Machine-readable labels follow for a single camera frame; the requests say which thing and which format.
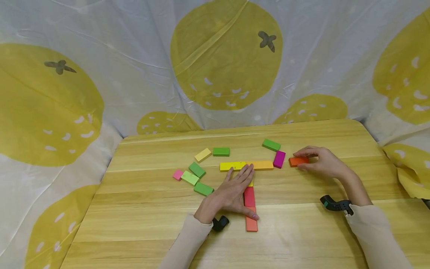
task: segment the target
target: sleeve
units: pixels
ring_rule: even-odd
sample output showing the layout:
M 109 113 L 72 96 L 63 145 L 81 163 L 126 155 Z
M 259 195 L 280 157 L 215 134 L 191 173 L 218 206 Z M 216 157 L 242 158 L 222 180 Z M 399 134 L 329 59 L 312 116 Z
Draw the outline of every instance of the sleeve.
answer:
M 412 269 L 382 210 L 374 205 L 350 207 L 354 215 L 347 216 L 347 220 L 360 242 L 369 269 Z
M 194 215 L 187 215 L 182 230 L 158 269 L 188 269 L 212 227 L 213 223 L 202 224 Z

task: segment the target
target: fruit print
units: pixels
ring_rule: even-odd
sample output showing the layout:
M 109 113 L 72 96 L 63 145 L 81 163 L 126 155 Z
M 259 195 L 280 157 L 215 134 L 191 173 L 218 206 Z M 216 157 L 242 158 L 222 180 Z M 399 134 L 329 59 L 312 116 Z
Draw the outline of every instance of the fruit print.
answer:
M 187 97 L 211 110 L 242 109 L 266 94 L 281 63 L 275 19 L 246 0 L 213 0 L 191 10 L 170 43 Z
M 137 124 L 138 134 L 172 133 L 201 130 L 187 114 L 154 111 L 143 116 Z
M 273 124 L 344 119 L 347 115 L 348 107 L 342 99 L 330 95 L 312 94 L 296 101 Z
M 27 164 L 73 163 L 98 137 L 103 100 L 66 56 L 40 46 L 0 44 L 0 153 Z
M 430 153 L 400 143 L 387 145 L 383 150 L 398 167 L 399 180 L 408 194 L 430 199 Z
M 430 43 L 424 11 L 388 44 L 373 73 L 373 87 L 388 98 L 387 109 L 412 124 L 430 121 Z
M 60 268 L 97 188 L 76 189 L 39 216 L 30 235 L 25 269 Z

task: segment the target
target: fabric backdrop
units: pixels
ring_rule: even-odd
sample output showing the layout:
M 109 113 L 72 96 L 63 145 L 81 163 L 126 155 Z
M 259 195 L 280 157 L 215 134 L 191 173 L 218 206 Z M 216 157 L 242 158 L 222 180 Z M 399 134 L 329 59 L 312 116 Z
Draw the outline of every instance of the fabric backdrop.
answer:
M 59 268 L 128 135 L 352 118 L 430 198 L 429 6 L 0 1 L 0 268 Z

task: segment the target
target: magenta block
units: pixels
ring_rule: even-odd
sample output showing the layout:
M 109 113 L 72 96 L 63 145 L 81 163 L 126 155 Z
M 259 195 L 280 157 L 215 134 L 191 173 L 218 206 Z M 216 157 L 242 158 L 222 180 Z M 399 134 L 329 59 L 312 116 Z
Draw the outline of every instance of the magenta block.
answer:
M 285 159 L 285 152 L 280 150 L 276 151 L 275 160 L 273 161 L 273 166 L 276 168 L 282 168 Z
M 176 179 L 177 181 L 181 181 L 181 176 L 184 172 L 182 172 L 181 170 L 176 170 L 175 173 L 173 174 L 173 178 Z

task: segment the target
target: light green block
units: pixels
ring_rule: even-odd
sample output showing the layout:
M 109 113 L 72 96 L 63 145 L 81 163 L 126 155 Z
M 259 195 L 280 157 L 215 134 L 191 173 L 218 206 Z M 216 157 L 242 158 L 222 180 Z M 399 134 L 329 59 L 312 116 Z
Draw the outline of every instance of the light green block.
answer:
M 201 168 L 200 165 L 196 164 L 195 162 L 193 162 L 188 168 L 191 170 L 191 172 L 194 173 L 194 175 L 198 176 L 199 178 L 202 178 L 202 176 L 206 174 L 206 171 L 203 170 L 203 168 Z
M 191 185 L 195 186 L 197 184 L 197 182 L 199 182 L 200 178 L 197 177 L 196 175 L 191 174 L 188 171 L 185 171 L 181 178 L 185 181 L 187 181 L 188 183 L 190 183 Z
M 263 142 L 263 147 L 268 148 L 268 149 L 276 152 L 281 148 L 281 144 L 273 142 L 272 140 L 269 140 L 269 139 L 265 139 Z
M 230 148 L 213 148 L 213 156 L 230 156 Z
M 194 191 L 200 193 L 201 195 L 208 196 L 209 194 L 213 193 L 214 188 L 197 182 L 197 184 L 194 186 Z

